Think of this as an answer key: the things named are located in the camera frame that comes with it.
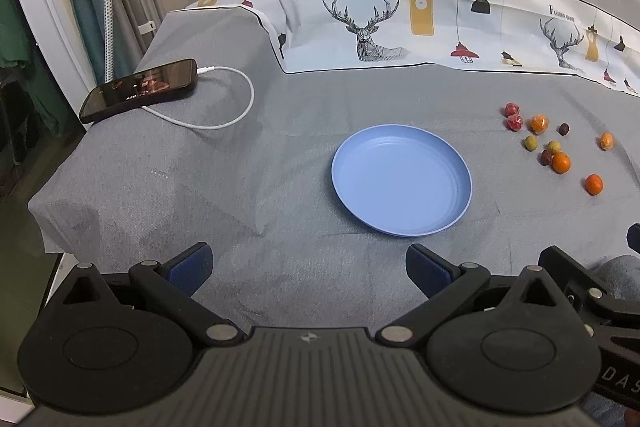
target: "blue plate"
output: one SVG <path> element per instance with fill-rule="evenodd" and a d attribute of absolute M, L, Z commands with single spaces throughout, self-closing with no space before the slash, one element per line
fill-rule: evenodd
<path fill-rule="evenodd" d="M 377 125 L 348 137 L 331 165 L 335 191 L 351 213 L 402 237 L 444 230 L 471 202 L 471 174 L 442 138 L 408 125 Z"/>

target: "phone case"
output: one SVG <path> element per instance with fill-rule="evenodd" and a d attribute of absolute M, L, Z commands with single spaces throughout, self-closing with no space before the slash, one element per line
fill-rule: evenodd
<path fill-rule="evenodd" d="M 106 109 L 98 112 L 94 112 L 88 115 L 82 115 L 84 111 L 84 106 L 89 100 L 89 96 L 84 100 L 82 107 L 80 108 L 79 120 L 83 124 L 88 123 L 97 123 L 99 121 L 105 120 L 111 116 L 115 116 L 117 114 L 123 113 L 125 111 L 131 109 L 137 109 L 142 107 L 143 105 L 152 105 L 153 103 L 160 102 L 171 102 L 172 100 L 177 100 L 179 98 L 185 98 L 189 96 L 193 90 L 196 88 L 196 83 L 198 80 L 197 76 L 197 65 L 196 61 L 193 58 L 189 58 L 191 61 L 191 82 L 184 87 L 174 87 L 174 89 L 167 89 L 164 91 L 155 92 L 153 94 L 146 95 L 144 97 L 132 98 L 131 100 L 125 100 L 124 102 L 120 102 L 116 105 L 112 105 L 111 107 L 107 107 Z"/>

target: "phone screen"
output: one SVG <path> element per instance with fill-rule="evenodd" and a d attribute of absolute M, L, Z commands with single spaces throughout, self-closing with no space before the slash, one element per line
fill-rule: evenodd
<path fill-rule="evenodd" d="M 108 107 L 150 94 L 186 87 L 193 82 L 192 58 L 134 73 L 93 89 L 82 107 L 80 117 L 104 111 Z"/>

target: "deer illustration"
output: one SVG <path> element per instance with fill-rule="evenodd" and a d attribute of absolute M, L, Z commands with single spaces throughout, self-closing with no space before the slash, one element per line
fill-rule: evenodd
<path fill-rule="evenodd" d="M 392 10 L 391 3 L 387 0 L 383 1 L 386 3 L 386 8 L 382 12 L 382 15 L 378 13 L 378 9 L 374 6 L 374 17 L 373 19 L 369 19 L 367 25 L 364 26 L 364 28 L 356 26 L 356 23 L 353 21 L 353 19 L 349 17 L 348 7 L 344 8 L 344 13 L 342 13 L 335 7 L 335 4 L 338 2 L 338 0 L 334 0 L 331 3 L 331 10 L 329 10 L 329 7 L 326 5 L 324 0 L 322 1 L 322 4 L 324 4 L 326 10 L 331 14 L 331 17 L 346 24 L 347 31 L 356 35 L 358 39 L 356 43 L 358 58 L 364 62 L 374 62 L 377 60 L 396 60 L 397 58 L 406 57 L 409 53 L 404 48 L 390 49 L 385 48 L 384 46 L 379 46 L 371 38 L 371 34 L 378 31 L 378 24 L 382 21 L 386 21 L 387 19 L 391 19 L 393 14 L 396 13 L 396 10 L 398 9 L 398 6 L 400 4 L 400 1 L 398 0 L 398 2 L 396 3 L 396 7 Z"/>
<path fill-rule="evenodd" d="M 572 66 L 571 64 L 569 64 L 566 60 L 564 60 L 564 54 L 569 50 L 569 47 L 571 46 L 577 46 L 578 44 L 580 44 L 582 42 L 582 40 L 584 39 L 584 35 L 582 35 L 580 33 L 580 30 L 578 29 L 578 26 L 575 26 L 575 31 L 576 31 L 576 37 L 574 39 L 574 33 L 572 32 L 569 35 L 569 40 L 567 42 L 565 42 L 562 46 L 558 46 L 558 43 L 556 42 L 556 30 L 553 29 L 551 30 L 551 33 L 549 33 L 549 23 L 553 20 L 553 18 L 549 19 L 547 22 L 545 22 L 545 25 L 542 25 L 542 19 L 540 19 L 540 29 L 542 30 L 542 34 L 549 39 L 549 46 L 551 47 L 551 49 L 553 51 L 556 52 L 556 55 L 558 56 L 558 65 L 561 68 L 566 68 L 568 70 L 574 70 L 574 71 L 579 71 L 578 68 L 576 68 L 575 66 Z"/>

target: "orange fruit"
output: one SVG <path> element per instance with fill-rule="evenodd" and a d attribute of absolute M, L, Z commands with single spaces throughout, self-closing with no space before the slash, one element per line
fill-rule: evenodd
<path fill-rule="evenodd" d="M 611 149 L 613 143 L 613 135 L 610 132 L 603 133 L 602 136 L 600 136 L 600 147 L 602 147 L 603 150 L 607 151 Z"/>
<path fill-rule="evenodd" d="M 529 128 L 535 134 L 542 134 L 549 128 L 549 119 L 543 114 L 537 114 L 529 120 Z"/>
<path fill-rule="evenodd" d="M 558 152 L 554 154 L 551 166 L 558 174 L 564 174 L 571 168 L 571 158 L 563 152 Z"/>
<path fill-rule="evenodd" d="M 598 176 L 597 174 L 588 176 L 584 181 L 584 188 L 587 189 L 587 192 L 590 193 L 591 196 L 597 196 L 602 192 L 604 188 L 602 178 L 600 178 L 600 176 Z"/>

